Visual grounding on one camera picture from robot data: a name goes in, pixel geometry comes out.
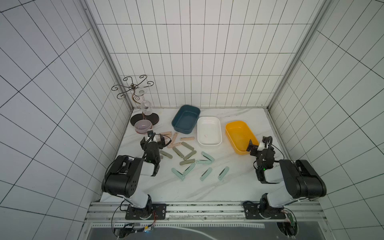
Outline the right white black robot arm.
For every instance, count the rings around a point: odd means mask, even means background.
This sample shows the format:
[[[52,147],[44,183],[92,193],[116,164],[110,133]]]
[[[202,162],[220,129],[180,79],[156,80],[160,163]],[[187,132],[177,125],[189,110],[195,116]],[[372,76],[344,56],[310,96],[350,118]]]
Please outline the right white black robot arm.
[[[327,187],[307,160],[276,160],[273,138],[263,137],[260,145],[249,141],[247,151],[254,156],[254,169],[259,182],[267,185],[283,183],[279,189],[262,195],[257,203],[243,202],[248,220],[283,220],[285,206],[299,200],[324,197]]]

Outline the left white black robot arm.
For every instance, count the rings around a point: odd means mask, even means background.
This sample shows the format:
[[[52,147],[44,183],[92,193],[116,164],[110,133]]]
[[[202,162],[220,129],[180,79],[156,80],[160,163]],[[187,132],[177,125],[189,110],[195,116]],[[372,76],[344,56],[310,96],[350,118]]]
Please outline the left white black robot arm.
[[[141,219],[155,216],[150,195],[137,190],[140,176],[155,177],[160,168],[160,150],[172,139],[152,130],[140,141],[143,155],[119,155],[108,167],[102,181],[102,191],[129,203],[127,210]]]

